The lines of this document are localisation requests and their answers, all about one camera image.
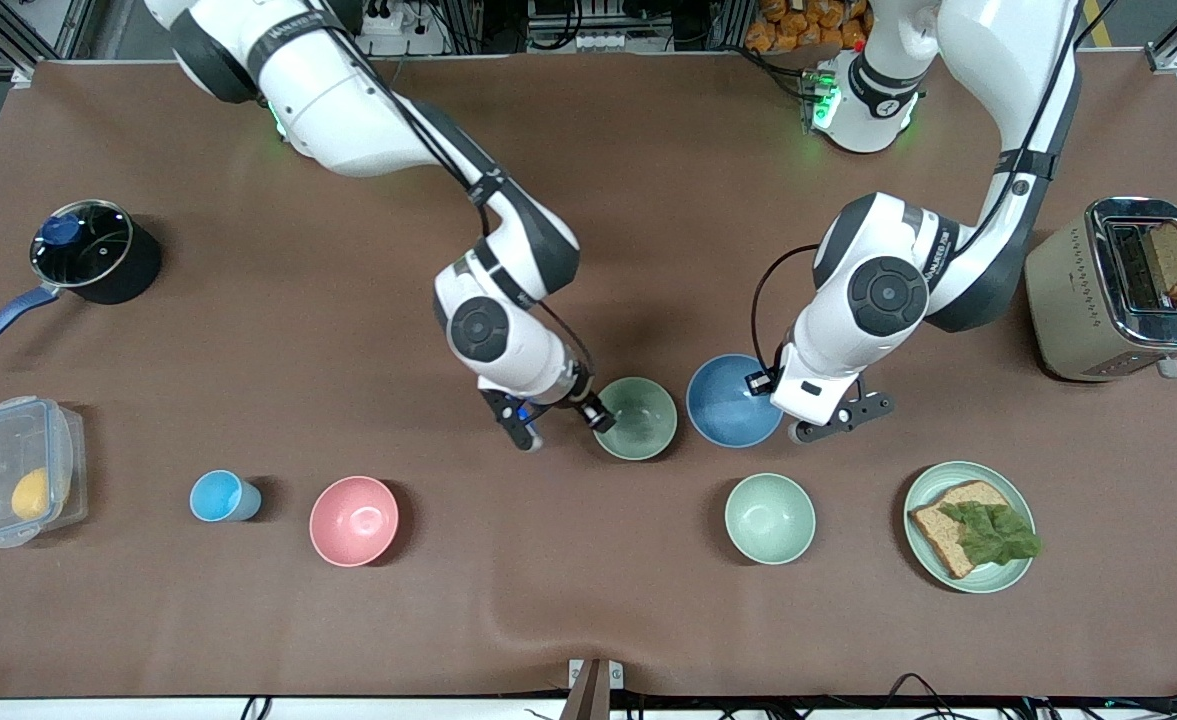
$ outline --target green leafy vegetable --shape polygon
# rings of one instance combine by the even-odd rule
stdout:
[[[1009,505],[980,505],[967,500],[945,502],[939,512],[962,524],[958,542],[969,561],[976,565],[1005,565],[1040,554],[1040,538]]]

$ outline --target blue pot handle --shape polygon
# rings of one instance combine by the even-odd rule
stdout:
[[[4,329],[11,327],[11,324],[20,319],[20,315],[27,313],[27,311],[49,305],[49,302],[58,300],[60,289],[47,284],[41,284],[40,287],[34,287],[25,292],[24,295],[16,296],[15,300],[8,301],[6,307],[0,309],[0,334],[2,334]]]

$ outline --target brown tabletop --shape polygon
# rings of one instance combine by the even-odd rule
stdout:
[[[1099,196],[1177,204],[1177,81],[1141,54],[1085,76],[1037,240]],[[936,68],[905,136],[875,156],[804,136],[738,58],[408,64],[580,238],[552,299],[601,380],[678,398],[749,349],[749,298],[779,252],[887,191],[975,222],[998,146]],[[656,461],[611,459],[578,419],[508,445],[433,322],[433,275],[477,216],[446,173],[335,176],[175,65],[44,64],[0,116],[0,305],[26,244],[72,200],[120,202],[166,246],[121,306],[68,296],[0,338],[0,401],[85,414],[89,518],[0,551],[0,696],[497,693],[565,684],[572,656],[624,661],[647,693],[1177,692],[1177,382],[1105,387],[1037,369],[1028,306],[950,336],[925,327],[867,373],[899,409],[849,436],[714,447],[683,425]],[[774,346],[813,295],[807,261],[763,296]],[[1017,484],[1046,551],[964,596],[905,548],[905,486],[984,462]],[[199,524],[206,469],[259,478],[262,515]],[[806,555],[752,566],[722,506],[777,471],[816,502]],[[373,568],[331,568],[310,507],[348,474],[390,480],[404,529]]]

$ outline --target toaster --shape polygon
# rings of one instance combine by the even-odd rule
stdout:
[[[1177,378],[1177,300],[1144,242],[1168,220],[1168,201],[1109,196],[1028,254],[1028,305],[1051,373],[1105,382],[1156,365]]]

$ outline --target black pot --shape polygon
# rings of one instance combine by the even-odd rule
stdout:
[[[162,268],[162,246],[112,202],[82,200],[54,211],[29,247],[40,286],[0,309],[0,334],[64,291],[99,305],[135,299]]]

